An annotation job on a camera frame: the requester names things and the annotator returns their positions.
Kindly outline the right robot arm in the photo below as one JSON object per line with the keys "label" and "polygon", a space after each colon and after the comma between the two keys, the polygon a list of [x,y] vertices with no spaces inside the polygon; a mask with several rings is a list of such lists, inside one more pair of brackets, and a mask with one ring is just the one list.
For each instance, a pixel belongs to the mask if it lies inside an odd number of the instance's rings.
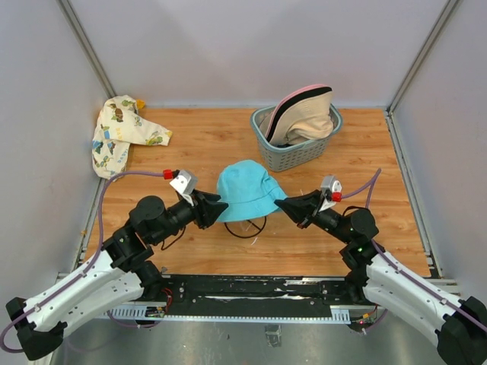
{"label": "right robot arm", "polygon": [[375,241],[379,230],[368,208],[351,206],[339,213],[323,206],[326,199],[315,190],[275,204],[301,229],[313,224],[344,243],[346,298],[400,317],[436,347],[446,364],[485,363],[485,304],[451,294],[403,265]]}

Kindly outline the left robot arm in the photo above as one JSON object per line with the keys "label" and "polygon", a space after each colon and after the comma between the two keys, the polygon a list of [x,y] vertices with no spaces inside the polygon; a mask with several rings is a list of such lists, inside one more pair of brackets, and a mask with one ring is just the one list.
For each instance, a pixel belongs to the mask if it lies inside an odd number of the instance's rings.
{"label": "left robot arm", "polygon": [[34,297],[15,297],[6,305],[21,353],[39,360],[52,353],[87,321],[121,303],[152,301],[163,281],[150,261],[153,246],[177,235],[188,224],[213,225],[228,207],[219,195],[195,191],[167,208],[161,198],[144,197],[125,225],[102,243],[83,265]]}

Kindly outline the turquoise bucket hat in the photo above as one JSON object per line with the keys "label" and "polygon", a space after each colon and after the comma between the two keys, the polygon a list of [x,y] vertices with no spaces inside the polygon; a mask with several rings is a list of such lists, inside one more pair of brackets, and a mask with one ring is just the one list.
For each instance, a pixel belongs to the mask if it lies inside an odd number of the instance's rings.
{"label": "turquoise bucket hat", "polygon": [[279,210],[275,200],[287,198],[277,180],[254,160],[242,160],[224,168],[217,193],[228,207],[217,222],[229,223],[266,217]]}

